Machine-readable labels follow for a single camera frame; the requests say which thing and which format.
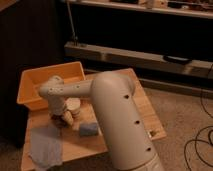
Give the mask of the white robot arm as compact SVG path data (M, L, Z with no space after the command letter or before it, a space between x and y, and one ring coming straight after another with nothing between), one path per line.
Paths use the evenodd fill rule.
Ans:
M89 98L112 163L120 171L165 171L140 117L132 79L114 71L93 80L64 84L59 76L43 83L38 93L52 114L65 111L65 98Z

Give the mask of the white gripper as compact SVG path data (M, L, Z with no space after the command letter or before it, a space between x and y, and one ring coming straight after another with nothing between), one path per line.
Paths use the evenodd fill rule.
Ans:
M61 97L53 97L48 101L48 103L49 110L52 115L61 116L67 109L65 99ZM66 111L63 114L63 120L70 126L73 125L73 117L69 111Z

